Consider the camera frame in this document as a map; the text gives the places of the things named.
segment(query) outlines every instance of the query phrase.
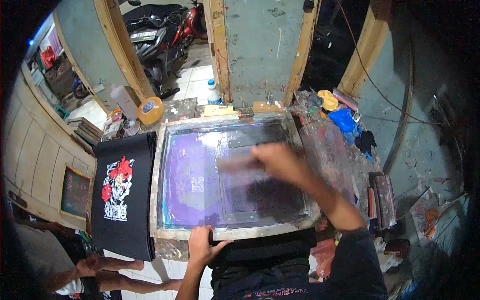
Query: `white bottle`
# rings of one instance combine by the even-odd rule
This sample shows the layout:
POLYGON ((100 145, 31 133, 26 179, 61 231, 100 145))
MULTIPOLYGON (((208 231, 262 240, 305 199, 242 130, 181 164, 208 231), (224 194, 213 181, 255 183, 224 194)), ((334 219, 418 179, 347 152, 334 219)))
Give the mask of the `white bottle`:
POLYGON ((208 104, 221 104, 222 99, 220 98, 220 95, 218 91, 216 90, 216 84, 213 79, 210 79, 208 81, 208 95, 207 95, 207 100, 208 104))
POLYGON ((129 120, 137 119, 137 106, 132 100, 132 97, 128 94, 123 85, 112 84, 112 91, 110 92, 110 98, 113 102, 117 103, 121 111, 129 120))

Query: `wooden post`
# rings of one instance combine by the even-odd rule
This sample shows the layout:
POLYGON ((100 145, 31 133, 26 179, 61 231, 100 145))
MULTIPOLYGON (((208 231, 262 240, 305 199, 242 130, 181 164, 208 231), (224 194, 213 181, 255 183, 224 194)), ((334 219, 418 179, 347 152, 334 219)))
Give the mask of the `wooden post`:
POLYGON ((94 0, 96 13, 113 56, 130 87, 141 102, 155 97, 143 67, 133 50, 116 0, 94 0))
POLYGON ((230 103, 230 74, 228 73, 228 53, 225 36, 225 11, 223 0, 210 0, 210 11, 213 29, 215 65, 218 71, 218 85, 220 93, 225 94, 224 101, 230 103))
POLYGON ((285 106, 290 105, 292 102, 293 92, 300 87, 303 72, 307 65, 307 59, 312 47, 313 32, 318 20, 318 14, 320 13, 321 0, 314 0, 314 6, 311 12, 303 14, 303 22, 301 25, 299 44, 297 46, 297 56, 293 63, 292 74, 290 75, 290 81, 288 83, 287 93, 285 94, 285 106))
POLYGON ((212 29, 212 14, 210 10, 210 0, 204 1, 204 16, 205 16, 205 25, 207 27, 207 36, 208 36, 208 46, 212 51, 212 67, 213 67, 213 77, 215 82, 218 83, 218 69, 215 60, 215 45, 212 29))
MULTIPOLYGON (((390 5, 391 1, 389 0, 370 1, 365 22, 357 42, 357 48, 367 72, 370 72, 377 62, 377 58, 382 52, 385 39, 390 31, 388 26, 390 5)), ((360 64, 359 56, 356 50, 354 50, 338 89, 345 94, 353 95, 360 91, 367 79, 367 75, 360 64)))

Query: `license plate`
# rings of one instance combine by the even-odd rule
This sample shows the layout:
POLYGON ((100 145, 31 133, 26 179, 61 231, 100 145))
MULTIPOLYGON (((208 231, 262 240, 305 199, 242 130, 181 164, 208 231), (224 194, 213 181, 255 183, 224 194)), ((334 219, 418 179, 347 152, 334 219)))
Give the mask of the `license plate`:
POLYGON ((155 39, 156 30, 134 33, 130 36, 132 43, 143 42, 155 39))

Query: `red flower design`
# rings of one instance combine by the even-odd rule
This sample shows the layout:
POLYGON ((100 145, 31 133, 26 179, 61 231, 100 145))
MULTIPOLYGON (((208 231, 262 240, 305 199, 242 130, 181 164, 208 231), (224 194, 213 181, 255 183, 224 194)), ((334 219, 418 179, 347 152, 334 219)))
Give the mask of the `red flower design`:
POLYGON ((102 199, 104 202, 107 202, 111 196, 112 196, 112 186, 110 185, 110 183, 107 183, 106 185, 103 186, 103 189, 102 189, 102 199))
POLYGON ((110 179, 114 179, 120 174, 123 174, 123 177, 127 179, 132 174, 132 168, 129 164, 130 161, 125 160, 125 157, 123 157, 121 162, 117 164, 117 167, 110 172, 110 179))

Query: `green stool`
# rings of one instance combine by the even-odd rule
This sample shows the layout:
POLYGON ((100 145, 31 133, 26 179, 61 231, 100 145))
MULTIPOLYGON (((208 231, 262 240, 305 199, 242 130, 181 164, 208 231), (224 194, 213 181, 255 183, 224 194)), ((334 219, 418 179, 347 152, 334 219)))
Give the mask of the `green stool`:
POLYGON ((66 110, 63 109, 63 107, 61 107, 60 105, 57 105, 57 107, 55 107, 55 111, 56 113, 58 113, 58 115, 62 118, 62 120, 66 120, 68 118, 68 116, 70 115, 69 112, 67 112, 66 110))

